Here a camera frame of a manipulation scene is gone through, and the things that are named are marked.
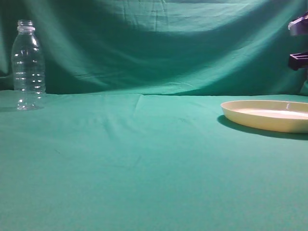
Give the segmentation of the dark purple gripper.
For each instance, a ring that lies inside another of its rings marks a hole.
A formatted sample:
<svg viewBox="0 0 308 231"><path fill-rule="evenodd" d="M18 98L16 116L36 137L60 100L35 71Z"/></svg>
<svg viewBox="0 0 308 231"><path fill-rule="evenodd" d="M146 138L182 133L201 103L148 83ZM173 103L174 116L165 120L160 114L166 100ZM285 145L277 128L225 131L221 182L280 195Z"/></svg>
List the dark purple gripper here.
<svg viewBox="0 0 308 231"><path fill-rule="evenodd" d="M291 21L288 24L288 30L291 36L307 35L308 34L308 15L304 14L301 17ZM293 53L289 55L288 66L297 71L308 66L308 52Z"/></svg>

